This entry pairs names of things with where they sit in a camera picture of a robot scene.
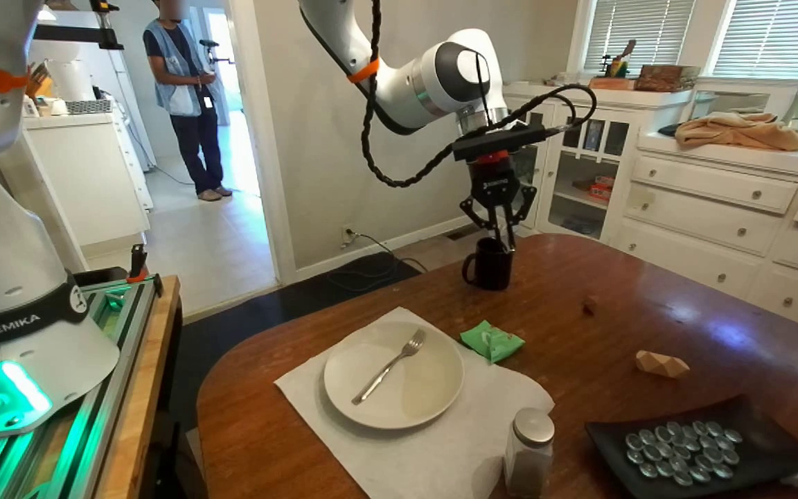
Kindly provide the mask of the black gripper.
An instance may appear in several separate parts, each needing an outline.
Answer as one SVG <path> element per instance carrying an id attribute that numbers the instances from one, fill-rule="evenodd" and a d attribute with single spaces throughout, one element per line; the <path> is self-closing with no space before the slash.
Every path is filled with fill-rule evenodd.
<path id="1" fill-rule="evenodd" d="M 529 212 L 537 188 L 524 184 L 514 169 L 508 151 L 479 157 L 470 164 L 472 194 L 460 204 L 467 219 L 486 237 L 494 237 L 497 212 L 504 212 L 511 223 L 511 238 L 518 238 L 529 227 Z"/>

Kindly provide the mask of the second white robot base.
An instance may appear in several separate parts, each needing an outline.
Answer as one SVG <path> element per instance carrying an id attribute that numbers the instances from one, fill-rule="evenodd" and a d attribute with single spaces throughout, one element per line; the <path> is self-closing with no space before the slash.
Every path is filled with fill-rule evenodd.
<path id="1" fill-rule="evenodd" d="M 43 4 L 0 0 L 0 154 L 19 136 Z M 0 184 L 0 438 L 43 428 L 116 366 L 120 348 L 95 322 L 46 223 Z"/>

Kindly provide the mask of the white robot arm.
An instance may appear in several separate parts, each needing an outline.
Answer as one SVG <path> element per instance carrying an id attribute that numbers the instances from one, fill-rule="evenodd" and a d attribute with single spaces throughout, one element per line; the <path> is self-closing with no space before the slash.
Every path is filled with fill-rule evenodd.
<path id="1" fill-rule="evenodd" d="M 463 29 L 433 46 L 420 60 L 392 68 L 381 55 L 381 8 L 373 8 L 373 35 L 355 19 L 355 0 L 300 0 L 300 15 L 316 42 L 367 98 L 364 130 L 381 121 L 393 133 L 415 133 L 425 126 L 454 114 L 463 136 L 446 144 L 420 176 L 393 184 L 373 164 L 373 144 L 364 140 L 364 158 L 386 186 L 413 186 L 446 157 L 470 164 L 472 194 L 463 213 L 494 233 L 504 251 L 515 251 L 514 227 L 533 208 L 535 188 L 514 173 L 511 154 L 540 140 L 508 109 L 501 68 L 490 37 L 482 29 Z"/>

